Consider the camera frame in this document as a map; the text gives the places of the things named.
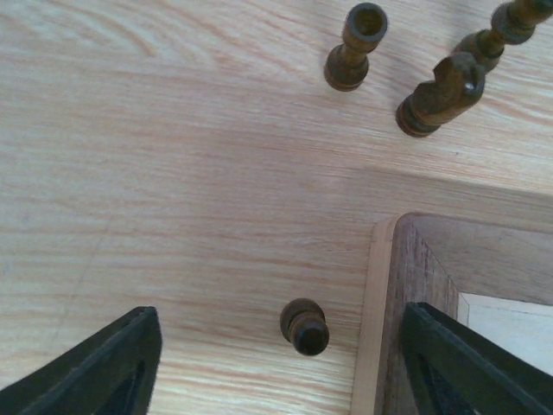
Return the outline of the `dark pawn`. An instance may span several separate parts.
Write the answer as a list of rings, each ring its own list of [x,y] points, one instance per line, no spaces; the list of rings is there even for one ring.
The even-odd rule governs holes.
[[[329,343],[329,329],[322,308],[308,298],[297,298],[286,304],[280,315],[283,337],[305,356],[322,353]]]

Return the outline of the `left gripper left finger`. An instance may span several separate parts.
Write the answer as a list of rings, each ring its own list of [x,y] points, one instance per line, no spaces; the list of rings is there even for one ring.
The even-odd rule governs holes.
[[[146,414],[162,333],[156,308],[137,307],[1,390],[2,414]]]

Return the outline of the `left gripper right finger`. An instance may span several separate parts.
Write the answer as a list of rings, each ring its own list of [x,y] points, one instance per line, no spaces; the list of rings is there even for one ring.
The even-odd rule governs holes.
[[[428,303],[408,303],[401,349],[420,414],[551,414],[552,376]]]

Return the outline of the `wooden chess board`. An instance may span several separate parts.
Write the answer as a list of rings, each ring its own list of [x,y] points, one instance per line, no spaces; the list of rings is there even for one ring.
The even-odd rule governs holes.
[[[552,376],[552,235],[407,213],[378,222],[350,411],[420,414],[401,349],[408,303],[428,303]]]

